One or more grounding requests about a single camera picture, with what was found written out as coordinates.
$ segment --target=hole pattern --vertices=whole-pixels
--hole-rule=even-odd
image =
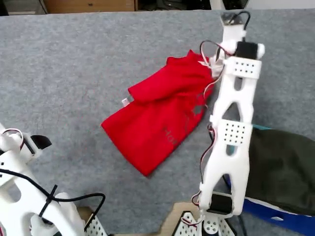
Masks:
[[[237,121],[225,121],[224,141],[228,145],[240,145],[243,143],[246,127],[243,123]]]
[[[190,212],[186,212],[183,217],[192,223],[196,222]],[[180,222],[177,229],[175,230],[174,236],[197,236],[197,228],[194,226],[188,226],[183,222]]]
[[[252,59],[231,57],[227,72],[240,78],[258,79],[261,62]]]
[[[86,236],[107,236],[97,217],[91,222],[90,226],[88,227],[86,231]]]

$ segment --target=white 3d-printed part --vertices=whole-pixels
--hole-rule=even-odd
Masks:
[[[239,215],[243,209],[249,164],[249,147],[252,135],[253,98],[261,70],[261,61],[229,57],[224,61],[225,69],[213,115],[212,127],[216,139],[211,156],[204,170],[204,181],[200,183],[199,207],[205,212],[211,205],[213,189],[224,174],[231,179],[232,212],[222,218]],[[242,87],[235,89],[235,82],[242,78]],[[240,121],[222,119],[231,104],[236,103]]]
[[[191,223],[196,223],[196,220],[194,219],[191,212],[185,212],[183,218]],[[180,220],[180,223],[178,224],[173,236],[198,236],[197,227],[188,226]]]
[[[85,232],[86,236],[107,236],[104,228],[97,217],[91,222]]]
[[[185,212],[183,217],[191,223],[196,222],[191,212]],[[207,215],[206,219],[196,227],[188,226],[180,221],[172,236],[201,236],[202,225],[204,231],[209,236],[235,236],[233,230],[230,228],[226,220],[213,216],[212,214]]]

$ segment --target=red wire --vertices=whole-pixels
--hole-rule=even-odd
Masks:
[[[203,183],[202,161],[203,161],[204,157],[206,156],[206,154],[208,153],[208,151],[209,151],[211,148],[213,148],[213,145],[214,145],[215,140],[216,140],[216,131],[215,131],[215,129],[214,129],[212,126],[210,126],[210,125],[208,125],[207,128],[208,128],[209,132],[213,132],[213,141],[211,142],[211,144],[208,146],[208,148],[203,152],[203,154],[202,154],[201,157],[200,157],[200,173],[201,173],[201,182],[202,182],[202,183]],[[200,193],[201,193],[201,191],[199,191],[198,193],[196,193],[195,195],[193,195],[192,198],[191,198],[192,204],[194,204],[196,207],[199,207],[199,203],[195,203],[194,199],[195,199],[196,197],[198,197]]]

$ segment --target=red fabric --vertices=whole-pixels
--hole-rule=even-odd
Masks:
[[[186,57],[168,58],[166,66],[128,89],[134,101],[101,124],[123,156],[145,176],[204,114],[203,91],[213,79],[210,69],[199,61],[203,61],[201,55],[191,50]]]

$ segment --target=gray carpet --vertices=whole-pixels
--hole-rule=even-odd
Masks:
[[[266,46],[254,123],[315,139],[314,22],[315,10],[252,12],[248,40]],[[56,183],[71,196],[104,192],[99,218],[108,232],[154,232],[173,203],[198,190],[208,114],[149,178],[99,125],[121,108],[126,89],[167,57],[197,52],[202,40],[221,35],[216,11],[2,17],[0,122],[51,139],[53,145],[30,164],[46,189]],[[248,214],[245,224],[250,236],[296,235]]]

